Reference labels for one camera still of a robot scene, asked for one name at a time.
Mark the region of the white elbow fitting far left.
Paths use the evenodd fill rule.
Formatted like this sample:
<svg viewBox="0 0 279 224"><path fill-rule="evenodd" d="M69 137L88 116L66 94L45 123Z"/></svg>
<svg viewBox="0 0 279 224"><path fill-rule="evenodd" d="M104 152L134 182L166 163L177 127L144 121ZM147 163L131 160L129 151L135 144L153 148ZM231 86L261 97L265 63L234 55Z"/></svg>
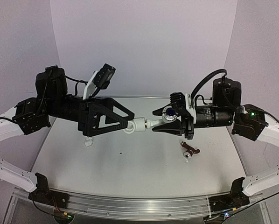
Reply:
<svg viewBox="0 0 279 224"><path fill-rule="evenodd" d="M93 138L87 137L87 138L85 139L85 141L84 141L84 144L85 144L86 147L92 146L92 144L93 144Z"/></svg>

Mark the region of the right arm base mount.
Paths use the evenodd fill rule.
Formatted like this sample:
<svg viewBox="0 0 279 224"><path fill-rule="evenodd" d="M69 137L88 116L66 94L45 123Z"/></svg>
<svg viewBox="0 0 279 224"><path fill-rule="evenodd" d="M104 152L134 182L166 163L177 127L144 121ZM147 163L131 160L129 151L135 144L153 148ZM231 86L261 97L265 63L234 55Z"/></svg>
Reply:
<svg viewBox="0 0 279 224"><path fill-rule="evenodd" d="M228 194L210 197L210 210L217 212L248 205L250 203L249 197L243 193L244 179L244 177L241 177L234 180Z"/></svg>

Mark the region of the white elbow fitting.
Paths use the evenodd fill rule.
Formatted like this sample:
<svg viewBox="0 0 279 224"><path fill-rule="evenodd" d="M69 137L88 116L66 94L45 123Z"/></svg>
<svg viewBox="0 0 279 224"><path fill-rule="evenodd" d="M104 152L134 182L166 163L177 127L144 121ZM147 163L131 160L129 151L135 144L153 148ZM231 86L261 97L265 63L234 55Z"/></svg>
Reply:
<svg viewBox="0 0 279 224"><path fill-rule="evenodd" d="M127 128L123 131L126 134L132 134L134 132L144 132L146 130L146 120L145 118L135 118L129 120L127 123Z"/></svg>

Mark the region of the white faucet chrome knob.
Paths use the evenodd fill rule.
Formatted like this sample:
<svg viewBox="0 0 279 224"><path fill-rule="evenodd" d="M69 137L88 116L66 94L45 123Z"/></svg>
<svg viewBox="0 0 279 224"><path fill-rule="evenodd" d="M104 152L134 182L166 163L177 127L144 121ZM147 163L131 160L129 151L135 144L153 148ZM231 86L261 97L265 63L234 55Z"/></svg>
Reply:
<svg viewBox="0 0 279 224"><path fill-rule="evenodd" d="M179 114L176 110L174 110L171 106L167 110L167 114L162 114L161 119L146 119L146 129L152 129L156 126L163 125L165 123L171 123L177 120Z"/></svg>

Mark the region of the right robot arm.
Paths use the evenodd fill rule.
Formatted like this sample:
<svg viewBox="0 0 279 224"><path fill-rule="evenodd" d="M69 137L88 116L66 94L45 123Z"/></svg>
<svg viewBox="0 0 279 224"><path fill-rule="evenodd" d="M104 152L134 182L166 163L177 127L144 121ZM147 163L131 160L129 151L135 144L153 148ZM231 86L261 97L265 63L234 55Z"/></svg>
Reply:
<svg viewBox="0 0 279 224"><path fill-rule="evenodd" d="M153 115L162 117L163 123L152 131L183 135L191 140L195 129L232 126L233 135L279 147L279 120L254 105L242 105L241 94L240 82L225 77L213 81L210 103L198 105L195 92L172 93L167 106L153 111Z"/></svg>

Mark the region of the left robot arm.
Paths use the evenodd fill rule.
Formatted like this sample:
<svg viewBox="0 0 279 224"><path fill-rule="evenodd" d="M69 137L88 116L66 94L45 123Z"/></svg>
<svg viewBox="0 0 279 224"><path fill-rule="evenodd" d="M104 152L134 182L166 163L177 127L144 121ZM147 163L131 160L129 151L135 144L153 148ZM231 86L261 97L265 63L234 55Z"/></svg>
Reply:
<svg viewBox="0 0 279 224"><path fill-rule="evenodd" d="M105 64L85 82L84 95L69 94L68 77L57 65L36 76L37 96L19 102L0 115L0 142L50 127L50 117L77 123L84 136L93 137L128 127L134 113L98 93L110 84L115 68Z"/></svg>

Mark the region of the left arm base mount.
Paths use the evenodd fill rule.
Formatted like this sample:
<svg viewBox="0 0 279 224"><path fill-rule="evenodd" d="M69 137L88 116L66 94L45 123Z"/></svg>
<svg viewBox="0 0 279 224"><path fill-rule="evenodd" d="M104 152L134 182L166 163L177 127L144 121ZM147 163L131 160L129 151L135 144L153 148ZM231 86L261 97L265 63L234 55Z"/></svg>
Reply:
<svg viewBox="0 0 279 224"><path fill-rule="evenodd" d="M40 173L36 173L35 176L36 189L29 193L28 198L34 202L55 206L57 209L65 209L69 201L69 194L51 190L46 176Z"/></svg>

